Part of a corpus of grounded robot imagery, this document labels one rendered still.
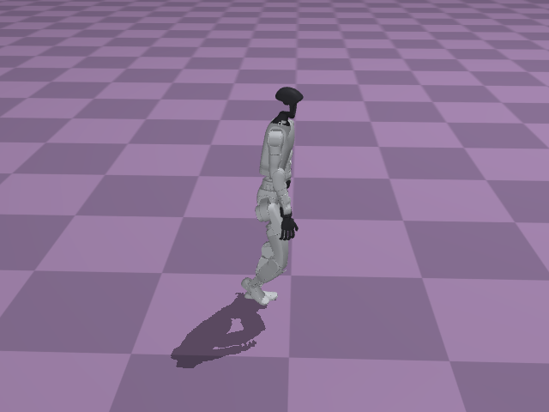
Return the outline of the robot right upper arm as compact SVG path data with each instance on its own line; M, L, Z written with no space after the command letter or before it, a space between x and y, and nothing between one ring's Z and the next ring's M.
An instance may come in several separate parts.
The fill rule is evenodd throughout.
M272 175L276 171L281 171L284 174L285 171L279 168L282 157L282 146L284 143L284 136L282 130L272 129L268 133L267 137L268 153L269 153L269 176L272 179Z

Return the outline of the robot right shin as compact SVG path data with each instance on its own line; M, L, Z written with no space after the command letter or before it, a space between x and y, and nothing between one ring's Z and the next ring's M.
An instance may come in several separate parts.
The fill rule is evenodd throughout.
M269 282L286 271L282 270L278 272L280 269L281 267L276 263L275 258L270 258L269 261L258 270L258 274L249 282L250 287L254 288ZM254 287L252 287L252 285L254 285Z

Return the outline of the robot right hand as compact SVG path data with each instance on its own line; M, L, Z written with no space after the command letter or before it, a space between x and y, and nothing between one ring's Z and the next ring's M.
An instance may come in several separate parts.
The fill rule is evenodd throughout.
M282 240L284 238L284 230L285 230L285 238L283 240L290 240L290 238L293 239L295 236L294 228L296 231L298 231L297 224L294 222L294 219L291 218L293 214L291 212L291 214L289 215L284 215L282 207L280 207L280 212L281 212L281 217L283 218L283 221L281 223L281 237L279 239ZM287 231L288 231L288 238L287 238Z

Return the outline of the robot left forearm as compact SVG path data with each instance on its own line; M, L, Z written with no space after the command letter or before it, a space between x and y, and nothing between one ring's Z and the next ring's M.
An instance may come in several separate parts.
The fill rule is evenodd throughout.
M286 168L285 168L285 178L284 182L286 183L288 180L291 180L292 174L291 174L291 160L287 162Z

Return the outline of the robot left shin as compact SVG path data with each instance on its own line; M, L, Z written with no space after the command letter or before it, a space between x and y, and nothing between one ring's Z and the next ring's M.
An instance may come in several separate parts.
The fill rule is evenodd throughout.
M257 273L258 270L261 269L261 267L262 267L264 264L266 264L268 261L269 261L269 259L268 259L268 258L265 258L265 257L263 256L263 254L262 254L262 255L261 255L261 258L259 259L259 262L258 262L258 264L257 264L257 267L256 267L256 271L255 271L255 272L256 272L256 275L258 274L258 273ZM258 284L258 283L257 283L257 284ZM263 284L259 285L259 287L261 288L262 285L263 285Z

